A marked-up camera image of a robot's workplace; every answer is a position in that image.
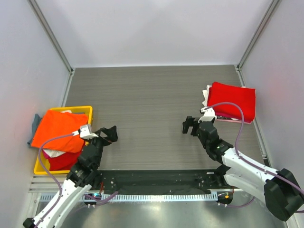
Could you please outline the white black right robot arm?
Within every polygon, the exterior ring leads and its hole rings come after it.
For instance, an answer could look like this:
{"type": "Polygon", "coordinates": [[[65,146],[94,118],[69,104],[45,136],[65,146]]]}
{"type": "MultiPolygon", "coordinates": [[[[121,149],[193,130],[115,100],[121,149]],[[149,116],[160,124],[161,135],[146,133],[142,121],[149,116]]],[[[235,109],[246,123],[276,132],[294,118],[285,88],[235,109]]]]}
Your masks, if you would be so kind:
{"type": "Polygon", "coordinates": [[[228,185],[244,190],[263,202],[277,219],[287,221],[295,213],[301,213],[304,191],[300,188],[291,171],[280,171],[261,164],[221,139],[214,126],[213,117],[195,118],[187,116],[182,123],[186,134],[196,136],[207,155],[220,163],[215,184],[220,188],[228,185]]]}

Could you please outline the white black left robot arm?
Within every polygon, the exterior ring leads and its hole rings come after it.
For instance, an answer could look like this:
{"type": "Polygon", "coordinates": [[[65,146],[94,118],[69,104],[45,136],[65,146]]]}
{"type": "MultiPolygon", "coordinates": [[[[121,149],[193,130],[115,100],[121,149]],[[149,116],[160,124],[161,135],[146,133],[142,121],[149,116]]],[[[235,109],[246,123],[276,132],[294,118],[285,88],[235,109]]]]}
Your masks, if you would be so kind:
{"type": "Polygon", "coordinates": [[[89,190],[97,189],[101,184],[101,173],[98,170],[102,158],[104,147],[118,141],[117,126],[111,128],[101,128],[92,132],[90,124],[81,126],[78,130],[51,138],[39,148],[42,152],[43,147],[54,140],[65,137],[79,137],[89,144],[84,146],[77,162],[73,165],[66,179],[62,184],[50,173],[42,164],[44,171],[55,181],[58,192],[44,209],[34,218],[27,218],[23,222],[25,228],[59,228],[77,202],[89,190]]]}

